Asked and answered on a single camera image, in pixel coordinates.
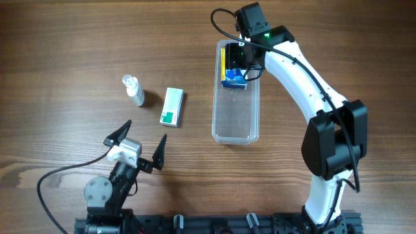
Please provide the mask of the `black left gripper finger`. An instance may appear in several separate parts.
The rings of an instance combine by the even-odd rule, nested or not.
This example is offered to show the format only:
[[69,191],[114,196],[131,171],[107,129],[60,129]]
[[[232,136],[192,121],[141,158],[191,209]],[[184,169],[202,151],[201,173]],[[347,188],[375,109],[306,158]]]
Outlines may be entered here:
[[108,135],[103,144],[106,146],[119,146],[122,140],[127,136],[131,124],[132,120],[126,121],[119,129]]
[[152,167],[162,170],[164,166],[164,153],[166,146],[167,134],[164,134],[152,156]]

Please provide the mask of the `blue yellow VapoDrops box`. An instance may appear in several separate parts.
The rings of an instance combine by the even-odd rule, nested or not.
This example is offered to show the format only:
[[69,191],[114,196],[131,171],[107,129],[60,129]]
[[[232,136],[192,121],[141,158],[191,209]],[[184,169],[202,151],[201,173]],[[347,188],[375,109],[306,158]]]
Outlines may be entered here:
[[226,68],[226,50],[222,48],[220,50],[220,80],[223,85],[233,84],[246,84],[247,82],[243,79],[243,73],[238,68],[228,69]]

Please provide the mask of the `white green medicine box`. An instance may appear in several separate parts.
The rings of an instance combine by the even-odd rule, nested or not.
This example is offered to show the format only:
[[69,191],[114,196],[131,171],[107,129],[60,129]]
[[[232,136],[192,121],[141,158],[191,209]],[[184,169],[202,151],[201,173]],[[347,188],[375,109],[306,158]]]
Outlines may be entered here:
[[179,125],[183,94],[184,91],[182,89],[167,88],[160,118],[161,125],[171,127],[177,127]]

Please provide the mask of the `white blue Hansaplast box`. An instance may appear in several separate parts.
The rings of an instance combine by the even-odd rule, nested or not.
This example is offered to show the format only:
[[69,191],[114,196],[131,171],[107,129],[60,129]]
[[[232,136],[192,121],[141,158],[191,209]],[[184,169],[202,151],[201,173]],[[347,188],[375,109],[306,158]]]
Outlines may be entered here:
[[245,90],[247,87],[247,83],[229,83],[229,82],[222,82],[222,88],[233,88],[233,89],[242,89]]

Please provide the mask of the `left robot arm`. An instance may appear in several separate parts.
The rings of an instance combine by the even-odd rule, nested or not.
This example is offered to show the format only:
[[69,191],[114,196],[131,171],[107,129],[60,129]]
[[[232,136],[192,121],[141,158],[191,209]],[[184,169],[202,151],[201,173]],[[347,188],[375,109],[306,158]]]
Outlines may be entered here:
[[154,169],[162,170],[167,135],[163,135],[153,153],[152,160],[142,158],[142,144],[127,137],[132,124],[125,122],[103,141],[109,147],[105,156],[116,164],[108,177],[95,177],[85,186],[87,201],[85,227],[76,233],[144,233],[142,224],[132,209],[124,209],[127,197],[132,196],[131,187],[137,184],[140,172],[151,174]]

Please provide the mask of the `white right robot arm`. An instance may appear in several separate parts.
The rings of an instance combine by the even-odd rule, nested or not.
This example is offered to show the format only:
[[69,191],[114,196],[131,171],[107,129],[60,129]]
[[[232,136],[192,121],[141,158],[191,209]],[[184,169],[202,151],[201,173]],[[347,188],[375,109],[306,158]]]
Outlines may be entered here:
[[232,16],[240,36],[237,48],[225,53],[225,63],[273,75],[307,122],[301,152],[313,176],[296,227],[302,233],[353,231],[339,205],[345,186],[360,192],[358,162],[367,154],[366,106],[335,91],[308,63],[290,31],[282,25],[270,26],[259,3]]

